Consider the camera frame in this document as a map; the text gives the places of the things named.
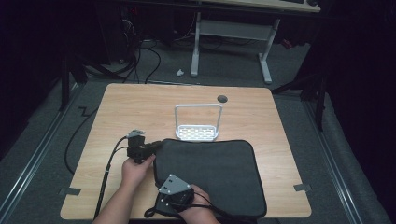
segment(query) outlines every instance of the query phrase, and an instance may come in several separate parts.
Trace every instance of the white desk legs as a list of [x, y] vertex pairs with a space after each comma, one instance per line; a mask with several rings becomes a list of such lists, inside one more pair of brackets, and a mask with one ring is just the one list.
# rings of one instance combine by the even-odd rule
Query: white desk legs
[[197, 20], [195, 23], [195, 45], [194, 52], [192, 53], [191, 62], [191, 76], [198, 76], [198, 63], [199, 63], [199, 36], [201, 33], [201, 12], [197, 12]]
[[271, 84], [272, 79], [268, 70], [267, 57], [274, 42], [274, 37], [276, 35], [279, 23], [280, 19], [276, 19], [272, 26], [227, 21], [201, 20], [201, 13], [198, 12], [195, 27], [195, 45], [191, 62], [191, 76], [198, 76], [200, 35], [217, 35], [266, 41], [264, 52], [259, 54], [259, 61], [262, 66], [264, 82], [266, 84]]
[[267, 40], [267, 44], [264, 49], [264, 53], [259, 54], [260, 65], [262, 66], [262, 75], [264, 76], [264, 82], [266, 84], [272, 83], [270, 71], [268, 70], [267, 57], [268, 57], [268, 53], [270, 52], [271, 46], [274, 42], [274, 38], [275, 38], [277, 27], [279, 26], [279, 23], [280, 23], [280, 19], [276, 19], [274, 22], [274, 25], [270, 31], [270, 34], [268, 36], [268, 40]]

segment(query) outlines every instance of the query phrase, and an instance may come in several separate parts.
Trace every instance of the human hand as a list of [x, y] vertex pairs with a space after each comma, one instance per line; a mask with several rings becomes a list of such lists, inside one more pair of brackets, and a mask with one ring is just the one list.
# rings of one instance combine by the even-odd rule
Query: human hand
[[[201, 205], [210, 205], [209, 195], [200, 189], [198, 186], [191, 185], [194, 189], [194, 199], [192, 204], [201, 204]], [[217, 224], [219, 223], [212, 210], [203, 207], [191, 207], [183, 212], [180, 212], [179, 215], [183, 217], [183, 219], [188, 224]]]
[[148, 157], [142, 164], [137, 164], [129, 158], [122, 165], [122, 181], [120, 187], [136, 189], [146, 176], [147, 169], [154, 162], [155, 155]]

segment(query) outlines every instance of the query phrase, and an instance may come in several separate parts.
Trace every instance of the round black hole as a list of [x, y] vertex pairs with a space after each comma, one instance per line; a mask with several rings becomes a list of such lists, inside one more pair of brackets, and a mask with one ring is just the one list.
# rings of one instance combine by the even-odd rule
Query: round black hole
[[220, 103], [226, 103], [228, 101], [228, 98], [225, 95], [220, 95], [220, 96], [218, 96], [218, 101]]

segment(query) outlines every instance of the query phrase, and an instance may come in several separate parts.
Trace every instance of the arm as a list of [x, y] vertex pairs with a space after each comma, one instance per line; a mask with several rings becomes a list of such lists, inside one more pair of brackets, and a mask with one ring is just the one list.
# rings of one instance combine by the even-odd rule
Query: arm
[[93, 222], [100, 223], [128, 223], [133, 206], [134, 192], [146, 176], [147, 169], [155, 160], [155, 156], [147, 158], [142, 164], [128, 159], [122, 165], [122, 181], [120, 187]]
[[[194, 192], [197, 193], [194, 194], [194, 200], [192, 201], [192, 204], [210, 205], [206, 200], [208, 199], [210, 201], [209, 195], [199, 187], [195, 185], [191, 186], [194, 189]], [[219, 224], [213, 212], [207, 208], [191, 207], [179, 214], [188, 224]]]

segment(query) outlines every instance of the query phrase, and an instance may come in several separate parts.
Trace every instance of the white metal stand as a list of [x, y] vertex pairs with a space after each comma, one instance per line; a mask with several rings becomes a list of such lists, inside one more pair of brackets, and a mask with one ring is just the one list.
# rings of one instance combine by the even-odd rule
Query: white metal stand
[[[217, 125], [210, 124], [183, 124], [178, 125], [177, 110], [181, 107], [218, 107], [219, 116]], [[175, 120], [176, 120], [176, 136], [183, 141], [197, 141], [210, 142], [214, 141], [219, 135], [219, 123], [221, 117], [222, 105], [176, 105], [175, 106]]]
[[233, 38], [245, 38], [266, 41], [263, 53], [259, 54], [259, 61], [262, 66], [262, 75], [267, 84], [272, 83], [271, 75], [268, 70], [267, 57], [276, 35], [280, 19], [276, 19], [272, 26], [262, 26], [246, 23], [209, 21], [201, 20], [201, 13], [197, 13], [195, 28], [195, 45], [192, 53], [191, 76], [198, 76], [199, 66], [199, 39], [200, 35], [217, 35]]

